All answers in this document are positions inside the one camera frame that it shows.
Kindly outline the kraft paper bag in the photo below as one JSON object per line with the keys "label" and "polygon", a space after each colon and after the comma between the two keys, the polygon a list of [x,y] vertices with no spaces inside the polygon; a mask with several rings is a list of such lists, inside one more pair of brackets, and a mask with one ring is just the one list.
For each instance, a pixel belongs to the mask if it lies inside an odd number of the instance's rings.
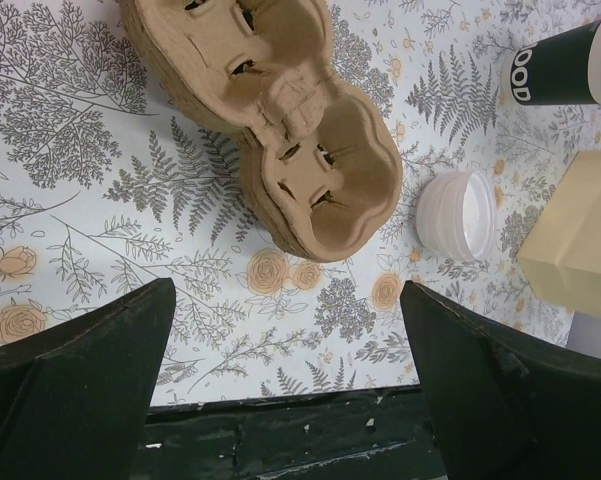
{"label": "kraft paper bag", "polygon": [[540,300],[601,318],[601,150],[576,155],[517,259]]}

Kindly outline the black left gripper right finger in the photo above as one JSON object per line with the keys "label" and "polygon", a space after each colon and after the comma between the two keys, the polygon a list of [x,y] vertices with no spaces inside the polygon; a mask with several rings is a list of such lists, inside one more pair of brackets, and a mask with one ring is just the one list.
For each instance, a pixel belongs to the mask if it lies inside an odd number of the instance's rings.
{"label": "black left gripper right finger", "polygon": [[601,479],[601,359],[408,281],[400,304],[450,479]]}

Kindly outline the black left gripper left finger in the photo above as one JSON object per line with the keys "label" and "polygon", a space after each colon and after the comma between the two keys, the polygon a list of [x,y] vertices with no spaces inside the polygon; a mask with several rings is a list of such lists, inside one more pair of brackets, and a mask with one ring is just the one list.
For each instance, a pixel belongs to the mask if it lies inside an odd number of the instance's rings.
{"label": "black left gripper left finger", "polygon": [[176,306],[159,278],[0,347],[0,479],[127,479]]}

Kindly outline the brown pulp cup carrier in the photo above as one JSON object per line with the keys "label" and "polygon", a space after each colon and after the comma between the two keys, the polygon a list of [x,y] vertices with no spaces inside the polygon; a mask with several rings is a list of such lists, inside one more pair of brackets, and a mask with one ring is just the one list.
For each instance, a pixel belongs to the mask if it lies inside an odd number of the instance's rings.
{"label": "brown pulp cup carrier", "polygon": [[393,214],[403,167],[382,115],[332,65],[322,1],[124,1],[126,33],[180,112],[229,135],[246,203],[316,262],[359,251]]}

